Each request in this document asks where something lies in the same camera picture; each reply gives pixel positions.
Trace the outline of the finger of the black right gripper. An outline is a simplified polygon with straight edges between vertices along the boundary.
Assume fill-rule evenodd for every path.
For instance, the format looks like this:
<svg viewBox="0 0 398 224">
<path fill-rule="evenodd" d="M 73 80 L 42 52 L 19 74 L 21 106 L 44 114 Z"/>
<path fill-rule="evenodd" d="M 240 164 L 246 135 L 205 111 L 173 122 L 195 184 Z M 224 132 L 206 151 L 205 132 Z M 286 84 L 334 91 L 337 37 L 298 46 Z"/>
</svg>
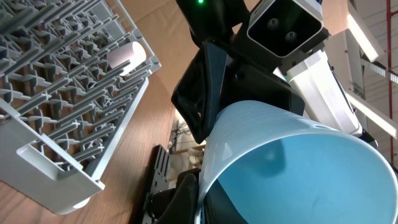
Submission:
<svg viewBox="0 0 398 224">
<path fill-rule="evenodd" d="M 212 42 L 202 44 L 178 82 L 171 97 L 197 143 L 213 129 L 228 54 Z"/>
</svg>

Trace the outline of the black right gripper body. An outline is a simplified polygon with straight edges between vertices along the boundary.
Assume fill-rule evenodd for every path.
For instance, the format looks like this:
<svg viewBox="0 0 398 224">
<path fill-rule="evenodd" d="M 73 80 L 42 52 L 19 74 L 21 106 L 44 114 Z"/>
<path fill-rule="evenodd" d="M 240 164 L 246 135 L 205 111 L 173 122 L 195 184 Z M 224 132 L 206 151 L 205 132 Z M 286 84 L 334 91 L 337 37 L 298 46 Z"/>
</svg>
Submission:
<svg viewBox="0 0 398 224">
<path fill-rule="evenodd" d="M 287 82 L 262 68 L 229 42 L 218 40 L 217 46 L 231 58 L 224 72 L 218 112 L 238 101 L 252 100 L 303 115 L 305 102 Z"/>
</svg>

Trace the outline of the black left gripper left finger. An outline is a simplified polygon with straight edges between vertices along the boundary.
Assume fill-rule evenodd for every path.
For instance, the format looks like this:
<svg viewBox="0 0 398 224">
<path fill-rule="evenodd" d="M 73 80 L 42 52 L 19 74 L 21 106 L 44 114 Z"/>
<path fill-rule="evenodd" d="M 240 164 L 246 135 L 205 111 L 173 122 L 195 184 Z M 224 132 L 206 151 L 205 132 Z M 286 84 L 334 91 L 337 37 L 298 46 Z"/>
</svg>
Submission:
<svg viewBox="0 0 398 224">
<path fill-rule="evenodd" d="M 194 174 L 187 174 L 171 202 L 156 224 L 194 224 L 198 201 L 198 181 Z"/>
</svg>

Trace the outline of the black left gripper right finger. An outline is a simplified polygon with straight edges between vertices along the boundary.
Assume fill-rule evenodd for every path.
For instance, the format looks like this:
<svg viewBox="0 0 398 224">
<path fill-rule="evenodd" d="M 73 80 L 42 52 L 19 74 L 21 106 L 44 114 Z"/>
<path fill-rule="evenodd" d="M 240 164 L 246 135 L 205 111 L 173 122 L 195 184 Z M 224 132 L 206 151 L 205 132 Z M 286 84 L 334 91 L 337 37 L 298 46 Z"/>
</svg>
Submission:
<svg viewBox="0 0 398 224">
<path fill-rule="evenodd" d="M 205 224 L 248 224 L 216 180 L 203 201 Z"/>
</svg>

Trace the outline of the light blue cup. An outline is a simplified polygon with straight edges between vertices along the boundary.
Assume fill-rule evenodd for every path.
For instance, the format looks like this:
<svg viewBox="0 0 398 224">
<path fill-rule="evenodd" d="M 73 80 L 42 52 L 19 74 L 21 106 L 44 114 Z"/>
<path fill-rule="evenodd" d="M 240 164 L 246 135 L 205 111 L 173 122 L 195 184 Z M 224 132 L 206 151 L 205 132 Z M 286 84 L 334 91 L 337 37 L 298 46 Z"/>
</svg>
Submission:
<svg viewBox="0 0 398 224">
<path fill-rule="evenodd" d="M 200 173 L 198 213 L 218 180 L 248 223 L 394 223 L 397 177 L 353 135 L 259 101 L 216 117 Z"/>
</svg>

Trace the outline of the pink cup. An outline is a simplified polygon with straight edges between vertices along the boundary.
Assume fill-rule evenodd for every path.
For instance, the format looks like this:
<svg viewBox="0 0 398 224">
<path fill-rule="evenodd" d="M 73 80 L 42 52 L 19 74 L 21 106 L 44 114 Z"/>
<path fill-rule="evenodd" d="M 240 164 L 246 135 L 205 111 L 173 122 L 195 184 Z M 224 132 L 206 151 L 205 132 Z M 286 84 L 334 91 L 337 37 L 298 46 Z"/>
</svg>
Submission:
<svg viewBox="0 0 398 224">
<path fill-rule="evenodd" d="M 139 42 L 129 42 L 110 51 L 106 58 L 111 68 L 116 68 L 125 61 L 130 62 L 129 65 L 123 68 L 123 72 L 120 74 L 120 76 L 124 77 L 143 63 L 147 55 L 144 47 Z"/>
</svg>

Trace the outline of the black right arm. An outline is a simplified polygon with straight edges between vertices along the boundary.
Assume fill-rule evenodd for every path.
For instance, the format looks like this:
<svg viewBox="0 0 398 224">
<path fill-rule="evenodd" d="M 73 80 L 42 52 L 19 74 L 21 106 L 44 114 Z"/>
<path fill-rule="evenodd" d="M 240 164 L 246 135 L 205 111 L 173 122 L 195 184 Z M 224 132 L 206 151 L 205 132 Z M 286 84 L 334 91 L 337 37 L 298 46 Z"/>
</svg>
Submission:
<svg viewBox="0 0 398 224">
<path fill-rule="evenodd" d="M 196 142 L 218 113 L 244 100 L 267 103 L 372 146 L 324 52 L 320 1 L 177 0 L 198 52 L 172 94 Z"/>
</svg>

